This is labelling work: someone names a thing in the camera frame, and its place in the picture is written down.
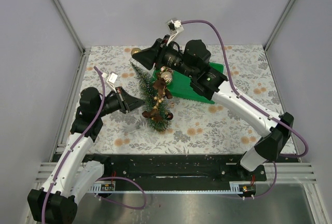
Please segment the gold ball ornament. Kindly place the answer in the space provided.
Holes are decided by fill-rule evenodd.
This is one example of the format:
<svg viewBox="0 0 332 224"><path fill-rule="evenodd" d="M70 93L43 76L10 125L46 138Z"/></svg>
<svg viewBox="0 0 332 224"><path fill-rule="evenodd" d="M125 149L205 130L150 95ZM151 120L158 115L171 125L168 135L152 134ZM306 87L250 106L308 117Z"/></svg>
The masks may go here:
<svg viewBox="0 0 332 224"><path fill-rule="evenodd" d="M140 48L133 48L132 50L131 50L131 56L133 56L134 54L136 54L136 53L139 53L139 52L141 52L142 50L140 49Z"/></svg>

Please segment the brown ribbon bow decoration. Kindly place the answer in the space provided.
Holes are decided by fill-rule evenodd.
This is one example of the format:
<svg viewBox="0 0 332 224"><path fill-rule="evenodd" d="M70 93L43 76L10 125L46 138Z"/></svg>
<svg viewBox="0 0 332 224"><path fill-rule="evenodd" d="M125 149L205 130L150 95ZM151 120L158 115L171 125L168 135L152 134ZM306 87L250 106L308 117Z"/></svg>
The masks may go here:
<svg viewBox="0 0 332 224"><path fill-rule="evenodd" d="M163 120L163 116L160 113L160 110L158 107L160 104L164 101L165 98L172 99L173 95L167 88L166 81L161 77L161 75L158 76L158 79L154 82L153 88L157 90L157 95L153 97L153 100L155 101L155 104L153 105L152 110L150 111L144 111L142 112L142 116L147 119L151 119L154 122L158 123Z"/></svg>

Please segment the small frosted christmas tree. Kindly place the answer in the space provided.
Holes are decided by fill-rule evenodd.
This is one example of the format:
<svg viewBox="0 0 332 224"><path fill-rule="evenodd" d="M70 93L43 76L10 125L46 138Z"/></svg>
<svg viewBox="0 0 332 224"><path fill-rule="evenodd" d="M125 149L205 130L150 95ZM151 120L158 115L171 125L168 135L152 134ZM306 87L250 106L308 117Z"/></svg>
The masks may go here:
<svg viewBox="0 0 332 224"><path fill-rule="evenodd" d="M144 71L143 68L133 62L130 62L130 65L135 72L136 79L138 80L138 88L140 90L141 99L145 102L143 105L143 111L150 111L155 104L153 97L157 95L157 90L153 88L153 84L157 78L153 77L149 72ZM170 120L166 119L167 114L170 113L166 99L164 99L158 109L163 116L163 120L161 122L156 123L151 119L143 118L146 120L147 125L154 131L164 132L170 124Z"/></svg>

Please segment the green plastic tray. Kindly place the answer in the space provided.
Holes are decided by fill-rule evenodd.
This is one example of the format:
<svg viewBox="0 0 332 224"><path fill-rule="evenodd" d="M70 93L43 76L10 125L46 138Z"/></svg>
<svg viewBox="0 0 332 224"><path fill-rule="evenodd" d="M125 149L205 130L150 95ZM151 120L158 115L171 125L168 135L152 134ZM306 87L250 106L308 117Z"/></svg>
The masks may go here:
<svg viewBox="0 0 332 224"><path fill-rule="evenodd" d="M228 80L223 74L223 66L210 63L198 67L197 70L198 73L196 75L188 77L179 71L163 66L154 71L154 76L158 77L163 72L170 72L172 81L167 88L173 96L213 104L213 94L218 91L218 87L222 82Z"/></svg>

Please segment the dark brown ball ornament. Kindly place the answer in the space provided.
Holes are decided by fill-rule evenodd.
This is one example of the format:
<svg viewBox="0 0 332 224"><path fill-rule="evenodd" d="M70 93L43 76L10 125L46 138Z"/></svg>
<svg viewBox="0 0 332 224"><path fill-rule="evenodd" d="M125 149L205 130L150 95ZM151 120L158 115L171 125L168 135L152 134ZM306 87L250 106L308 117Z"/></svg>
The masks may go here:
<svg viewBox="0 0 332 224"><path fill-rule="evenodd" d="M167 120L172 120L173 119L173 114L172 113L168 113L166 116Z"/></svg>

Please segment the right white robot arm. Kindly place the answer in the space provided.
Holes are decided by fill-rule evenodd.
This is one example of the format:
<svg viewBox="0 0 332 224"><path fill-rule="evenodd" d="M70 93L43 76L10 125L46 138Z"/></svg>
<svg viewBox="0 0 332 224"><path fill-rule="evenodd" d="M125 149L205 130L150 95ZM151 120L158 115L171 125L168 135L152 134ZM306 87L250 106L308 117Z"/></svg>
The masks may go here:
<svg viewBox="0 0 332 224"><path fill-rule="evenodd" d="M131 55L148 70L166 66L189 77L196 94L221 104L254 128L261 138L240 159L236 167L240 179L248 180L258 166L266 161L276 161L290 138L293 116L264 109L236 89L230 78L210 66L211 53L201 40L190 40L184 51L175 49L176 45L159 38L150 48L132 50Z"/></svg>

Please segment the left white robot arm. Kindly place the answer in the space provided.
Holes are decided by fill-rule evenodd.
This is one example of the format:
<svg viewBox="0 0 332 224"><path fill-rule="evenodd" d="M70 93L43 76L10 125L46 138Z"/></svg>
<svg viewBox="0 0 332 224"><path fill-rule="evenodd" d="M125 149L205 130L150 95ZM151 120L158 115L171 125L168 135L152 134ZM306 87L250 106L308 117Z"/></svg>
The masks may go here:
<svg viewBox="0 0 332 224"><path fill-rule="evenodd" d="M102 117L119 111L127 114L144 105L144 101L117 87L108 95L97 88L81 91L79 107L72 123L65 150L50 176L39 190L27 196L32 217L42 223L72 223L84 195L98 180L113 173L108 156L93 154L82 172L78 169L103 126Z"/></svg>

